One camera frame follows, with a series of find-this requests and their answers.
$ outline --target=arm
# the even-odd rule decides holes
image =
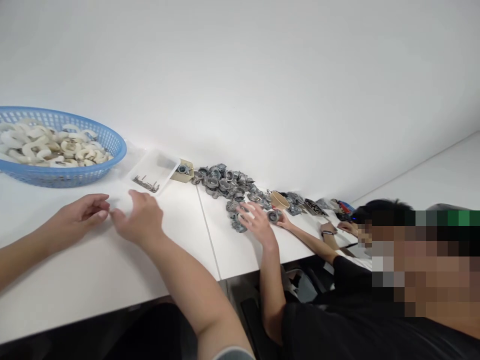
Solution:
[[[106,194],[90,194],[60,209],[34,232],[0,249],[0,292],[49,256],[77,243],[108,216]]]
[[[130,190],[133,211],[111,216],[117,232],[137,244],[152,260],[168,291],[198,339],[198,358],[212,359],[238,346],[253,353],[240,320],[212,275],[162,230],[163,211],[147,193]]]
[[[270,222],[262,208],[254,203],[242,204],[250,210],[250,216],[242,208],[240,222],[261,243],[263,251],[260,265],[260,298],[263,327],[268,337],[282,345],[282,320],[286,305],[282,276],[280,273],[280,250]]]
[[[335,252],[335,250],[339,250],[340,248],[337,245],[337,242],[335,241],[335,237],[333,235],[325,234],[323,237],[323,242],[315,236],[310,235],[308,232],[303,231],[301,228],[293,225],[290,222],[289,218],[285,215],[285,213],[282,214],[280,220],[277,222],[277,225],[290,231],[305,245],[307,245],[315,254],[317,254],[330,265],[332,265],[334,259],[339,256]],[[331,223],[323,224],[320,227],[320,231],[323,230],[329,230],[334,234],[337,232],[337,230]]]

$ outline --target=clear plastic container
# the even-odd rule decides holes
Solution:
[[[180,165],[180,158],[149,150],[123,178],[131,189],[157,197]]]

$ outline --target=forearm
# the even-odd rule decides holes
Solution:
[[[282,345],[282,319],[285,300],[280,273],[280,250],[275,241],[264,246],[260,266],[260,297],[262,322],[268,336]]]
[[[252,352],[235,310],[202,264],[168,237],[143,249],[197,335],[200,359],[213,358],[227,346]]]
[[[49,257],[43,239],[34,233],[0,249],[0,292],[20,275]]]
[[[317,254],[327,263],[332,264],[334,262],[334,259],[338,256],[335,250],[339,249],[339,246],[335,242],[335,239],[333,239],[332,246],[334,248],[332,248],[326,243],[326,241],[321,241],[320,239],[310,235],[308,232],[303,231],[297,226],[292,225],[289,230],[293,235],[299,238],[306,246],[308,246],[315,254]]]

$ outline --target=white wall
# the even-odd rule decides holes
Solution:
[[[478,130],[478,0],[3,0],[0,103],[351,201]]]
[[[480,131],[353,202],[400,199],[415,210],[445,203],[480,210]]]

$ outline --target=pile of metal parts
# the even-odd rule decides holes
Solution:
[[[228,218],[231,220],[231,227],[238,233],[247,231],[247,228],[239,221],[241,215],[237,211],[240,203],[245,201],[245,196],[250,201],[259,204],[264,210],[272,209],[270,195],[259,190],[254,182],[251,177],[240,171],[227,170],[227,166],[223,163],[211,167],[200,167],[193,172],[191,179],[192,184],[199,185],[201,183],[205,186],[206,193],[212,198],[224,197],[228,200],[225,207]],[[268,212],[267,216],[270,222],[276,224],[281,214],[278,210],[272,210]]]

